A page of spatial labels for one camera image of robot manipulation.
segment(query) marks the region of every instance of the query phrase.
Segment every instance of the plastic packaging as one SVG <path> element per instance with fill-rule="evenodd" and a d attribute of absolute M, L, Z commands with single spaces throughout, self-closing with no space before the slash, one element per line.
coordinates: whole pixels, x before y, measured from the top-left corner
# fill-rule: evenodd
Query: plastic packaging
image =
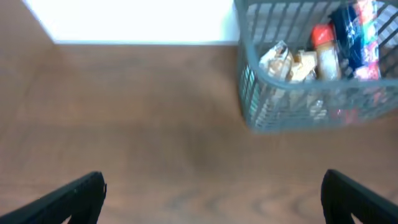
<path fill-rule="evenodd" d="M 347 78 L 377 80 L 379 49 L 377 44 L 376 1 L 359 0 L 331 13 L 340 61 L 348 61 Z"/>
<path fill-rule="evenodd" d="M 293 61 L 293 55 L 290 53 L 286 43 L 284 41 L 280 41 L 261 57 L 259 66 L 266 75 L 286 81 L 287 74 L 292 67 Z M 250 72 L 249 68 L 246 69 L 246 75 L 247 80 L 250 82 L 250 85 L 252 85 L 254 82 L 254 74 Z M 271 87 L 267 85 L 256 85 L 251 100 L 249 111 L 250 116 L 254 116 L 257 113 L 259 99 L 264 97 L 262 94 L 266 92 L 267 88 Z M 259 112 L 260 117 L 266 117 L 268 113 L 272 111 L 274 105 L 278 103 L 285 94 L 285 90 L 273 89 L 269 94 L 270 97 L 267 97 L 267 100 L 264 102 L 264 105 Z"/>
<path fill-rule="evenodd" d="M 317 74 L 315 70 L 312 70 L 304 82 L 314 82 L 317 79 Z M 307 96 L 307 108 L 309 110 L 310 116 L 314 121 L 321 121 L 326 119 L 327 110 L 325 109 L 325 104 L 322 100 L 322 96 L 318 94 L 317 91 L 312 91 Z"/>
<path fill-rule="evenodd" d="M 313 82 L 316 79 L 316 73 L 314 71 L 316 66 L 317 53 L 301 50 L 294 56 L 294 63 L 286 80 L 291 83 Z M 303 94 L 303 90 L 291 91 L 290 105 L 294 106 Z"/>
<path fill-rule="evenodd" d="M 312 30 L 312 43 L 318 55 L 318 76 L 324 81 L 339 80 L 341 71 L 338 64 L 333 28 L 320 24 Z"/>

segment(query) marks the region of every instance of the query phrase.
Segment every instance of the white wall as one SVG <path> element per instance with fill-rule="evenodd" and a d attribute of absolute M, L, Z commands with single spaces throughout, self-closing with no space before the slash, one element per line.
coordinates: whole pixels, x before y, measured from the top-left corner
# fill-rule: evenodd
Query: white wall
<path fill-rule="evenodd" d="M 232 44 L 233 0 L 24 0 L 56 43 Z"/>

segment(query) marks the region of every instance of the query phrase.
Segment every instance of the brown floor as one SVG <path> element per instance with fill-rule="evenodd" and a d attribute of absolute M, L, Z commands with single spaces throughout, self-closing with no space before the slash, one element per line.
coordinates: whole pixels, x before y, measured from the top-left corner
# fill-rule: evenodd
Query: brown floor
<path fill-rule="evenodd" d="M 398 118 L 255 135 L 233 47 L 61 46 L 0 141 L 0 213 L 91 171 L 99 223 L 324 223 L 336 168 L 398 202 Z"/>

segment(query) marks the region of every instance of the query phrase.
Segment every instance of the food item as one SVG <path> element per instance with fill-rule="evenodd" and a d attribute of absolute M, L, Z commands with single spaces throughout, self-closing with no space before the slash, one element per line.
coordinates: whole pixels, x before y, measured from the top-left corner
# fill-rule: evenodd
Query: food item
<path fill-rule="evenodd" d="M 318 55 L 318 75 L 320 80 L 332 81 L 341 78 L 338 65 L 335 37 L 330 24 L 316 25 L 312 30 L 312 43 Z"/>
<path fill-rule="evenodd" d="M 307 98 L 307 106 L 310 110 L 310 116 L 315 121 L 326 118 L 327 110 L 324 108 L 323 100 L 320 100 L 319 96 L 309 95 Z"/>
<path fill-rule="evenodd" d="M 291 83 L 314 81 L 316 79 L 316 73 L 314 71 L 316 66 L 317 53 L 301 50 L 294 56 L 294 63 L 286 80 Z M 292 90 L 290 92 L 290 106 L 294 106 L 298 103 L 297 101 L 303 94 L 303 90 Z"/>
<path fill-rule="evenodd" d="M 343 124 L 359 123 L 359 115 L 357 109 L 352 110 L 334 110 L 331 113 L 332 119 L 337 119 Z"/>
<path fill-rule="evenodd" d="M 293 56 L 285 42 L 280 41 L 260 59 L 260 68 L 271 77 L 285 80 L 292 66 Z"/>
<path fill-rule="evenodd" d="M 347 60 L 346 75 L 359 80 L 380 79 L 375 64 L 379 61 L 379 47 L 376 30 L 376 1 L 359 0 L 354 4 L 339 7 L 330 15 L 334 25 L 341 60 Z M 364 73 L 372 67 L 369 75 Z"/>
<path fill-rule="evenodd" d="M 302 82 L 317 66 L 317 53 L 299 51 L 294 57 L 294 62 L 287 81 Z"/>
<path fill-rule="evenodd" d="M 266 75 L 285 81 L 292 63 L 293 56 L 290 53 L 288 46 L 285 42 L 280 41 L 261 57 L 259 66 L 266 73 Z M 261 83 L 261 85 L 258 85 L 254 90 L 250 115 L 255 116 L 257 107 L 261 106 L 262 108 L 259 112 L 260 119 L 257 120 L 260 121 L 262 118 L 265 118 L 270 111 L 273 110 L 274 105 L 278 103 L 284 95 L 285 90 L 266 85 L 266 83 Z M 258 105 L 262 97 L 266 97 L 267 100 L 264 102 L 264 105 Z"/>

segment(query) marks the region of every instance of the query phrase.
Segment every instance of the black object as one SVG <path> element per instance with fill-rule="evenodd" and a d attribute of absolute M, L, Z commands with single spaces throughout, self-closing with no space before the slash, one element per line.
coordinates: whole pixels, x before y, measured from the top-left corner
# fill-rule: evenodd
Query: black object
<path fill-rule="evenodd" d="M 339 7 L 330 14 L 336 32 L 340 60 L 347 59 L 352 71 L 364 66 L 364 33 L 358 21 L 354 5 Z"/>
<path fill-rule="evenodd" d="M 326 224 L 398 223 L 398 207 L 337 170 L 323 178 L 321 201 Z"/>
<path fill-rule="evenodd" d="M 0 217 L 0 224 L 56 224 L 68 217 L 69 224 L 93 224 L 98 220 L 105 196 L 102 173 L 92 172 Z"/>

